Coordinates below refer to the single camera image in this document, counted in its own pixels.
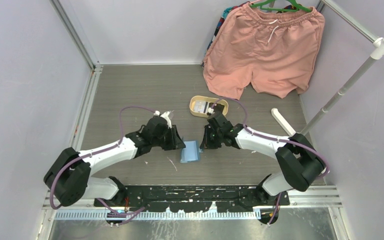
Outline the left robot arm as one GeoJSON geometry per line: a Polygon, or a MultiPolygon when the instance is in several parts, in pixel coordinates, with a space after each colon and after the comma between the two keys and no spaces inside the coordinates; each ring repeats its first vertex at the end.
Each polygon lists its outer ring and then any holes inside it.
{"type": "Polygon", "coordinates": [[[58,209],[68,207],[80,199],[93,199],[95,206],[122,206],[128,197],[127,187],[114,176],[97,178],[100,170],[122,161],[148,154],[152,148],[164,151],[186,147],[176,125],[167,116],[153,116],[137,131],[130,132],[113,143],[76,151],[64,149],[43,177],[51,191],[50,204],[58,209]]]}

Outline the black credit card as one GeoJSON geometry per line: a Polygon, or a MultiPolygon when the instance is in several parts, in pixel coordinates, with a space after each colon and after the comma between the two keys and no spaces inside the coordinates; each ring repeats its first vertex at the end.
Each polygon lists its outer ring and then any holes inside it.
{"type": "Polygon", "coordinates": [[[215,110],[215,113],[221,113],[223,116],[226,115],[225,114],[226,106],[224,104],[221,104],[220,102],[218,103],[211,102],[210,108],[213,108],[215,110]]]}

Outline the white card with picture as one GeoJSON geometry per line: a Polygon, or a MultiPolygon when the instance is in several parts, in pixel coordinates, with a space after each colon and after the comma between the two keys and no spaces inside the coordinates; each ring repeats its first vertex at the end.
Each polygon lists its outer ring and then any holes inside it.
{"type": "Polygon", "coordinates": [[[196,100],[193,105],[193,111],[199,114],[206,114],[208,112],[209,102],[204,100],[196,100]]]}

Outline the blue card holder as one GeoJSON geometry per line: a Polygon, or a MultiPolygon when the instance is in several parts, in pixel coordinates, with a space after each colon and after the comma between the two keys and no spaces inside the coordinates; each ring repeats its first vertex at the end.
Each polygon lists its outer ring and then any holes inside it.
{"type": "Polygon", "coordinates": [[[203,150],[200,148],[196,140],[185,141],[185,148],[181,150],[180,162],[181,163],[192,163],[200,161],[201,153],[203,150]]]}

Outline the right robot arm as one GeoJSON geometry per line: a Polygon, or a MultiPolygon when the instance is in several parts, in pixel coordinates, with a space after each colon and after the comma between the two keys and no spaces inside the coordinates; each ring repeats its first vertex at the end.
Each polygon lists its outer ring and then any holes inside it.
{"type": "Polygon", "coordinates": [[[323,158],[300,133],[291,137],[266,134],[244,124],[233,125],[220,112],[209,115],[207,122],[202,148],[218,149],[225,145],[255,151],[278,162],[280,172],[268,175],[258,185],[257,198],[263,205],[271,205],[278,194],[288,190],[305,192],[328,171],[323,158]]]}

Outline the beige oval tray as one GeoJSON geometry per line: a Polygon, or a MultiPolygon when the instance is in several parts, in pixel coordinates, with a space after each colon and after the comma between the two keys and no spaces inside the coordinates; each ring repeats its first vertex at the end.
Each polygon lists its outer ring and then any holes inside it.
{"type": "Polygon", "coordinates": [[[229,110],[229,104],[227,103],[226,100],[218,100],[217,98],[214,98],[214,97],[206,97],[206,96],[196,95],[196,96],[193,96],[189,102],[190,113],[195,117],[201,117],[201,118],[207,118],[208,117],[207,114],[197,113],[197,112],[193,111],[193,106],[195,104],[195,101],[207,101],[207,102],[209,102],[208,108],[211,106],[211,103],[215,103],[215,104],[221,103],[221,104],[226,106],[226,110],[224,111],[225,116],[227,115],[228,110],[229,110]]]}

